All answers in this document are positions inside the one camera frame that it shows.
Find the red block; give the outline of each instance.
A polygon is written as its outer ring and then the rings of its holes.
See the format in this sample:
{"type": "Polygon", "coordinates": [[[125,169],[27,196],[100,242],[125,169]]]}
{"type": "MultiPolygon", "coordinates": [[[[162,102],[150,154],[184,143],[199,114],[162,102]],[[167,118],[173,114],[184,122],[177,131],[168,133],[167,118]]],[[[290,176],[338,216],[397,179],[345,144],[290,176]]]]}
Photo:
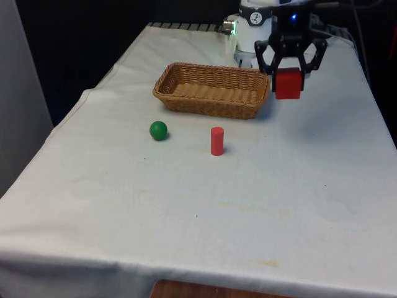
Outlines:
{"type": "Polygon", "coordinates": [[[277,70],[275,86],[276,99],[299,99],[302,76],[299,68],[277,70]]]}

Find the black curtain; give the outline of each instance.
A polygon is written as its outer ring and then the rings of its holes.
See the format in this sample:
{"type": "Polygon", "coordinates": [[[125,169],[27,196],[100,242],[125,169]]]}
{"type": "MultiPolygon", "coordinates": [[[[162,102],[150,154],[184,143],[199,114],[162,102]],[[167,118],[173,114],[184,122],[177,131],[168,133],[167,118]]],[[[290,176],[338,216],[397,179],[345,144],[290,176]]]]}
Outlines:
{"type": "Polygon", "coordinates": [[[148,23],[151,1],[17,0],[54,124],[148,23]]]}

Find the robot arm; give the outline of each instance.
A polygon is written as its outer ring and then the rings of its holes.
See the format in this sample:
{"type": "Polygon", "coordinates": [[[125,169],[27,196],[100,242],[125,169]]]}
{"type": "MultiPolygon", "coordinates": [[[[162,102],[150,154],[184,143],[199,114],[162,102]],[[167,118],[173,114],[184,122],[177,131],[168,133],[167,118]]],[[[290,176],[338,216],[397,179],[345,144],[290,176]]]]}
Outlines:
{"type": "Polygon", "coordinates": [[[285,57],[297,57],[300,64],[301,90],[305,86],[305,75],[318,70],[327,49],[325,36],[310,30],[310,16],[314,4],[312,1],[299,1],[298,4],[274,7],[272,9],[272,33],[268,40],[255,42],[255,53],[259,69],[273,76],[272,90],[277,90],[275,77],[281,60],[285,57]],[[313,44],[316,53],[307,63],[305,50],[313,44]],[[270,65],[266,64],[263,53],[270,46],[274,57],[270,65]]]}
{"type": "Polygon", "coordinates": [[[327,41],[325,36],[310,30],[313,8],[313,0],[241,0],[240,30],[237,30],[239,50],[255,52],[259,69],[273,76],[273,92],[277,90],[275,77],[283,58],[298,58],[301,90],[305,85],[305,75],[317,70],[321,64],[327,41]],[[303,54],[312,43],[316,47],[316,53],[307,63],[303,54]],[[263,53],[268,46],[275,53],[270,65],[263,59],[263,53]]]}

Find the white tablecloth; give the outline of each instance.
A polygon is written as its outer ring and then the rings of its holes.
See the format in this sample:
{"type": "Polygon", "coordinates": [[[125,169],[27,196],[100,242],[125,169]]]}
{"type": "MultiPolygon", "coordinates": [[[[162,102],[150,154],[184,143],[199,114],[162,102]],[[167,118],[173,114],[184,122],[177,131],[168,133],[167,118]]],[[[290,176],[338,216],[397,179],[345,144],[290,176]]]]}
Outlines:
{"type": "Polygon", "coordinates": [[[147,297],[163,278],[396,297],[397,154],[351,46],[331,39],[301,99],[255,120],[167,111],[151,91],[173,61],[233,65],[216,33],[143,31],[0,200],[3,298],[147,297]]]}

